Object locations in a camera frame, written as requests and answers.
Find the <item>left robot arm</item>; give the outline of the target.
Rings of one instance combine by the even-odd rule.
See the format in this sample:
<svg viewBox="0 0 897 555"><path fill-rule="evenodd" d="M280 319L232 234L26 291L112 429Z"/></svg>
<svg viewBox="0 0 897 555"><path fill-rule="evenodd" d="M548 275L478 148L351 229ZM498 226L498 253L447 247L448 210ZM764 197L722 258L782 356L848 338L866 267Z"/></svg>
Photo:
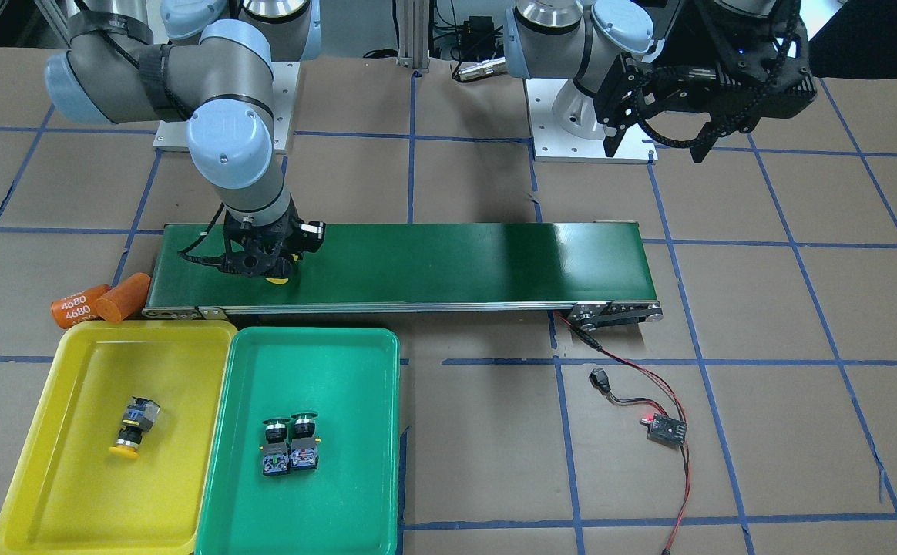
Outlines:
<svg viewBox="0 0 897 555"><path fill-rule="evenodd" d="M518 1L502 45L544 160L701 162L816 96L798 1Z"/></svg>

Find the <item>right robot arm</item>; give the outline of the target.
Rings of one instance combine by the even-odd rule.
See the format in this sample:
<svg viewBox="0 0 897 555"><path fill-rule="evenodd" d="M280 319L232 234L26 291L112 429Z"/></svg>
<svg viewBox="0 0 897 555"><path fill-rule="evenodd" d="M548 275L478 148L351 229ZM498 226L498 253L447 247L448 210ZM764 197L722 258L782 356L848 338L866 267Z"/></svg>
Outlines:
<svg viewBox="0 0 897 555"><path fill-rule="evenodd" d="M305 222L274 167L274 63L321 52L316 1L163 1L168 43L143 1L76 1L68 46L45 87L72 122L186 123L186 147L222 205L224 253L182 259L228 274L289 280L325 225Z"/></svg>

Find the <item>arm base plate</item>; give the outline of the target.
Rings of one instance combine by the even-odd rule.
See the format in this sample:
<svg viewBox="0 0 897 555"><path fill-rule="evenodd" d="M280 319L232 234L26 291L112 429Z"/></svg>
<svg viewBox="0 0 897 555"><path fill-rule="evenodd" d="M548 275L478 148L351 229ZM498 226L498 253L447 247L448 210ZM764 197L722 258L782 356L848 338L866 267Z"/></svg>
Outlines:
<svg viewBox="0 0 897 555"><path fill-rule="evenodd" d="M527 115L534 156L545 162L649 164L657 161L655 142L638 126L626 130L611 156L606 131L596 120L592 99L569 79L526 79Z"/></svg>
<svg viewBox="0 0 897 555"><path fill-rule="evenodd" d="M297 104L298 82L301 66L297 61L275 61L273 68L274 150L285 155L291 144L294 128L294 108ZM188 151L185 122L160 122L153 140L153 147L163 152L185 153Z"/></svg>

